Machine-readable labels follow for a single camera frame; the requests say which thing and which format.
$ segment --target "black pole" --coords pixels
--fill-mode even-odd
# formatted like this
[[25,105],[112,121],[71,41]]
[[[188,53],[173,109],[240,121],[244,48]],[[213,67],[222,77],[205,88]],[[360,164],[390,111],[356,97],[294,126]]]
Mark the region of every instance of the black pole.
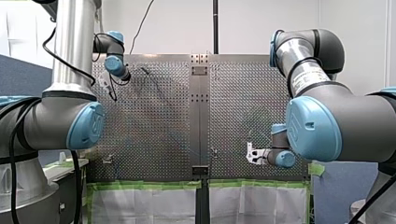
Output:
[[219,0],[213,0],[213,37],[214,54],[219,54]]

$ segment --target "black cable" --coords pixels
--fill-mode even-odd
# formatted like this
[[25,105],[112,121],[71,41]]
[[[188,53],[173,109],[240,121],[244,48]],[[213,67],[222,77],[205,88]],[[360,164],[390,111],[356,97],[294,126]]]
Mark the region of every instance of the black cable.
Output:
[[108,76],[109,76],[109,78],[110,78],[110,85],[111,85],[111,89],[112,89],[112,91],[110,91],[109,93],[108,93],[108,95],[110,96],[110,98],[114,101],[114,102],[117,102],[117,94],[116,94],[116,90],[114,89],[114,85],[113,85],[113,77],[111,76],[111,74],[110,73],[108,73]]
[[51,39],[55,36],[55,31],[56,31],[56,27],[53,28],[52,34],[49,36],[49,38],[46,39],[46,40],[44,41],[44,43],[43,43],[43,49],[44,49],[48,54],[50,54],[53,58],[55,58],[56,60],[60,61],[61,63],[63,63],[63,64],[66,65],[67,67],[69,67],[69,68],[71,68],[71,69],[73,69],[73,70],[75,70],[75,71],[81,73],[83,76],[85,76],[85,77],[91,79],[91,80],[92,80],[91,86],[93,86],[93,85],[95,84],[96,80],[95,80],[95,78],[94,78],[92,75],[90,75],[90,74],[88,74],[88,73],[82,71],[81,69],[76,68],[75,66],[73,66],[73,65],[70,64],[70,63],[68,63],[67,61],[65,61],[64,59],[62,59],[61,57],[59,57],[58,55],[56,55],[54,52],[50,51],[50,50],[47,48],[47,44],[48,44],[48,43],[51,41]]
[[151,8],[151,5],[153,2],[154,2],[154,0],[151,0],[151,2],[148,4],[148,9],[146,10],[145,16],[143,17],[143,20],[140,22],[139,29],[137,30],[137,33],[134,36],[134,40],[132,42],[132,46],[131,46],[131,50],[129,51],[129,54],[132,54],[132,51],[134,50],[134,42],[136,41],[137,37],[140,34],[140,30],[142,29],[143,22],[145,22],[145,19],[146,19],[147,15],[149,14],[149,9]]
[[373,203],[381,197],[394,183],[396,182],[396,174],[394,174],[388,181],[385,183],[381,189],[379,189],[373,197],[371,197],[364,206],[359,210],[359,212],[349,221],[349,224],[356,224],[359,221],[359,218],[367,211],[367,209],[373,205]]
[[[98,43],[99,43],[99,50],[96,48],[95,40],[97,40]],[[101,55],[101,52],[102,52],[102,41],[101,41],[100,38],[98,37],[98,34],[94,34],[94,38],[93,38],[93,48],[94,48],[94,50],[95,50],[96,52],[99,52],[97,58],[94,59],[94,60],[92,60],[93,63],[96,63],[96,62],[99,60],[100,55]]]
[[76,179],[76,211],[75,211],[75,216],[74,216],[74,222],[75,224],[79,224],[79,217],[81,213],[81,195],[82,195],[82,189],[81,189],[81,172],[79,169],[79,163],[78,163],[78,154],[75,150],[70,150],[72,153],[72,158],[73,158],[73,165],[75,168],[75,179]]
[[[10,160],[10,165],[11,165],[11,216],[12,216],[12,221],[14,224],[20,223],[18,221],[18,215],[17,215],[17,166],[16,166],[16,162],[15,162],[15,151],[14,151],[15,136],[17,135],[17,130],[20,128],[21,123],[24,121],[24,118],[29,113],[30,109],[40,102],[41,102],[41,99],[39,99],[39,98],[30,98],[30,100],[28,100],[28,101],[17,102],[10,106],[10,107],[19,106],[19,105],[24,105],[25,103],[28,104],[26,109],[23,111],[21,116],[18,118],[18,120],[15,124],[15,127],[12,129],[12,132],[11,132],[11,135],[10,135],[9,141],[8,141],[9,160]],[[5,113],[2,112],[2,114],[0,115],[0,118],[2,118],[8,112],[5,112]]]

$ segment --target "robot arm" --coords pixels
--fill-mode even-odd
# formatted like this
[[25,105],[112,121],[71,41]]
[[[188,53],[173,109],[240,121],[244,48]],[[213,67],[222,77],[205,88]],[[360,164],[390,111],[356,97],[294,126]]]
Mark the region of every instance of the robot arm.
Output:
[[392,91],[356,96],[332,75],[343,69],[340,40],[325,30],[277,32],[272,66],[288,80],[291,148],[317,161],[394,161],[396,101]]
[[[37,151],[86,149],[98,142],[105,113],[85,75],[92,72],[92,52],[106,54],[111,75],[130,78],[123,64],[122,35],[93,33],[94,13],[101,4],[101,0],[59,0],[54,55],[69,65],[54,60],[52,84],[41,99],[0,97],[0,223],[59,222],[58,187],[48,183]],[[32,212],[37,209],[46,215]]]

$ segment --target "perforated metal panel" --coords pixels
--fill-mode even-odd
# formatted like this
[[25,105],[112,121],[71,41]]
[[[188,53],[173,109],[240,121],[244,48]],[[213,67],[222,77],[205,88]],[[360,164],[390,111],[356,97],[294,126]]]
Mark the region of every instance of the perforated metal panel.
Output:
[[[114,84],[116,103],[99,85],[94,88],[106,123],[90,155],[89,181],[191,179],[190,157],[196,153],[190,152],[189,139],[189,56],[124,60],[132,79],[126,86]],[[104,70],[99,62],[92,73],[99,76]],[[110,155],[112,162],[104,163]]]
[[[88,180],[190,180],[192,165],[209,163],[210,178],[307,177],[300,158],[292,169],[245,158],[249,132],[254,147],[269,147],[272,124],[285,121],[286,81],[268,57],[209,55],[209,63],[199,64],[208,66],[207,74],[192,73],[197,64],[191,57],[196,55],[125,56],[132,79],[114,86],[116,103],[96,85],[106,124],[90,155]],[[92,73],[104,70],[102,60]],[[104,162],[110,155],[112,162]]]
[[255,148],[271,144],[271,126],[285,122],[286,80],[267,56],[211,56],[209,148],[212,178],[301,180],[301,158],[291,169],[247,162],[247,138]]

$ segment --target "blue joint cap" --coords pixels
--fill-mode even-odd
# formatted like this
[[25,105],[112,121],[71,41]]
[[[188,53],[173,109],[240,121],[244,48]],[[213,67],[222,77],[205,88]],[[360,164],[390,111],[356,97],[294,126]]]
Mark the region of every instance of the blue joint cap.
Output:
[[276,166],[291,168],[296,163],[296,156],[290,151],[282,151],[276,156]]
[[105,59],[105,69],[111,75],[122,77],[125,74],[125,65],[121,56],[109,55]]
[[96,145],[102,134],[105,113],[102,105],[92,102],[76,116],[66,139],[68,149],[87,149]]
[[118,39],[120,42],[123,43],[123,34],[118,31],[108,31],[108,35],[113,36],[114,38]]
[[29,96],[0,96],[0,106],[9,105]]
[[382,89],[381,91],[396,94],[396,87],[386,87],[386,88]]
[[318,100],[300,96],[286,109],[291,148],[303,158],[335,161],[341,154],[342,136],[332,112]]
[[271,134],[282,133],[286,130],[286,124],[273,124],[273,126],[271,127]]

